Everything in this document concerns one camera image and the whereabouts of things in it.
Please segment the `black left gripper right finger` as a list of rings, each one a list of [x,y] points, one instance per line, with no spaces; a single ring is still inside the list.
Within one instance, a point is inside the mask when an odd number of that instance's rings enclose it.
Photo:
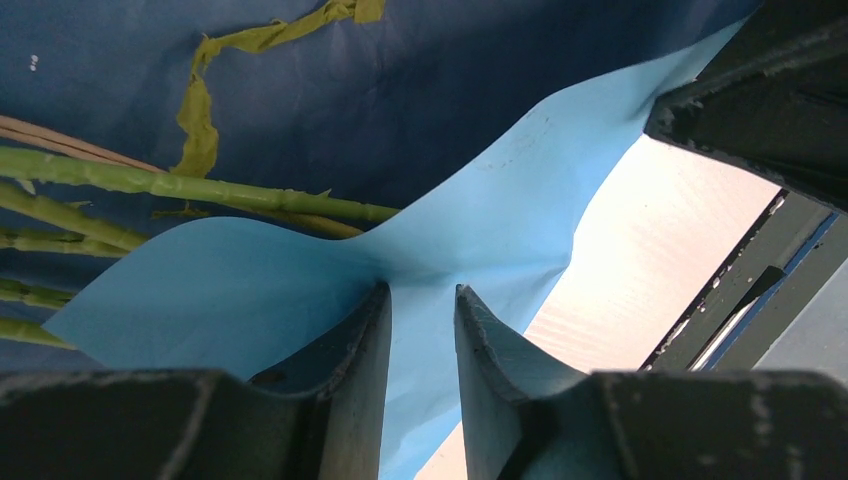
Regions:
[[[803,371],[584,374],[455,297],[472,479],[843,479],[847,392]]]

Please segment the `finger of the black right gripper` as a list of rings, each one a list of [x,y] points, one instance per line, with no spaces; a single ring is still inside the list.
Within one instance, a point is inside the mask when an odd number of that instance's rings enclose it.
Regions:
[[[846,213],[846,1],[764,2],[644,132]]]

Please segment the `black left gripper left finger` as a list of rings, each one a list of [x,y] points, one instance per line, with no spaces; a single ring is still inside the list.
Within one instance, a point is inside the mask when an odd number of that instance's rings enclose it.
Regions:
[[[379,283],[242,381],[220,370],[5,373],[5,479],[373,479],[391,340]]]

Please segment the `blue wrapping paper sheet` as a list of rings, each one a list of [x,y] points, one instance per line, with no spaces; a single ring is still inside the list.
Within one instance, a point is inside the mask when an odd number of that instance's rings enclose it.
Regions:
[[[153,238],[125,262],[1,253],[1,274],[81,299],[46,323],[67,347],[1,344],[5,371],[223,368],[249,378],[308,344],[375,277],[393,332],[379,475],[411,479],[460,419],[453,306],[472,286],[525,329],[568,265],[589,201],[662,92],[696,76],[754,1],[388,1],[204,80],[211,177],[396,208],[333,242],[209,207],[88,186],[40,194]]]

